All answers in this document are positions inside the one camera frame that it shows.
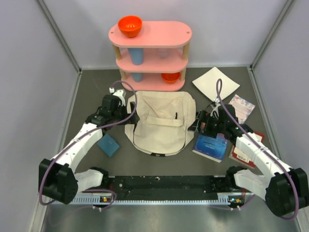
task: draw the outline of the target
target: wooden leg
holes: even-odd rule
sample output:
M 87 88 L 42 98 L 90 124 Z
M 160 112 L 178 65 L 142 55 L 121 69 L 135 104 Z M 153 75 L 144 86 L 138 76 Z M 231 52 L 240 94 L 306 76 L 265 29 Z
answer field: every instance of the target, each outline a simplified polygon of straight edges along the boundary
M 114 52 L 116 54 L 116 59 L 117 60 L 121 60 L 121 53 L 120 53 L 120 49 L 119 47 L 115 46 L 115 45 L 112 45 L 113 49 L 114 49 Z
M 184 70 L 182 70 L 182 71 L 180 72 L 180 80 L 181 80 L 181 81 L 183 81 L 184 78 L 185 78 L 185 70 L 186 70 L 186 69 L 184 69 Z
M 183 60 L 189 59 L 189 46 L 190 46 L 190 43 L 187 43 L 185 46 L 183 46 Z
M 121 80 L 126 80 L 126 73 L 125 73 L 125 71 L 123 71 L 121 69 L 119 69 L 119 71 L 120 71 L 120 75 L 121 75 Z

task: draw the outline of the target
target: shelf tier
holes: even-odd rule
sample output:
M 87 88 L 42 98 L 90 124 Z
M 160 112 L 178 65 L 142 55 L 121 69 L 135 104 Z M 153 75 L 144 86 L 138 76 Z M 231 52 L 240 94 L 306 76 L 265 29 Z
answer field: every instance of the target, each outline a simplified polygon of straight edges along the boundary
M 188 25 L 177 21 L 143 21 L 140 33 L 129 38 L 116 24 L 109 31 L 109 38 L 117 47 L 177 48 L 186 45 L 192 36 Z
M 129 51 L 121 51 L 121 60 L 116 59 L 118 67 L 129 73 L 177 73 L 183 70 L 188 60 L 183 60 L 183 51 L 178 48 L 168 50 L 169 56 L 160 58 L 157 49 L 144 49 L 144 62 L 141 65 L 132 63 Z
M 141 82 L 135 82 L 130 73 L 126 74 L 126 80 L 122 79 L 123 81 L 128 82 L 134 90 L 148 90 L 148 91 L 177 91 L 181 89 L 184 85 L 184 80 L 173 84 L 166 83 L 160 73 L 144 73 L 143 80 Z M 122 83 L 125 89 L 131 89 Z

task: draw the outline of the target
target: light blue cup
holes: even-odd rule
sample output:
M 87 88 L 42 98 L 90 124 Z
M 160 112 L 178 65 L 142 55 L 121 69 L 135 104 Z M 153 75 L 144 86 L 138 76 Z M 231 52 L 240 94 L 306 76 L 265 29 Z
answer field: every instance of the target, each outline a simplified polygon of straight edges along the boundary
M 143 79 L 143 73 L 141 72 L 133 72 L 131 75 L 135 82 L 141 82 Z
M 129 54 L 131 56 L 132 63 L 135 65 L 140 65 L 144 61 L 144 50 L 143 48 L 128 48 Z

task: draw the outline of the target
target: barcode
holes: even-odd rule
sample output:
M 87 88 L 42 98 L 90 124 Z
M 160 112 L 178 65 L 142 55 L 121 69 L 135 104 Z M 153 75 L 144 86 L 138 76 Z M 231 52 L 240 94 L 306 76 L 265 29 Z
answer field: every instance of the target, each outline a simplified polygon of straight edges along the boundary
M 244 158 L 243 156 L 240 156 L 240 155 L 237 155 L 237 158 L 246 162 L 246 163 L 249 163 L 250 159 L 249 158 Z

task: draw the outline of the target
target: red bowl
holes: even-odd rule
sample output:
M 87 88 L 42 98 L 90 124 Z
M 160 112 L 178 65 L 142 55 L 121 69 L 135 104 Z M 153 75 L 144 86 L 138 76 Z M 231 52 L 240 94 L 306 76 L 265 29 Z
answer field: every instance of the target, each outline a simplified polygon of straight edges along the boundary
M 163 80 L 169 84 L 175 83 L 180 78 L 180 72 L 176 73 L 161 73 Z
M 139 34 L 142 26 L 141 18 L 128 15 L 121 18 L 118 22 L 119 30 L 127 37 L 135 37 Z

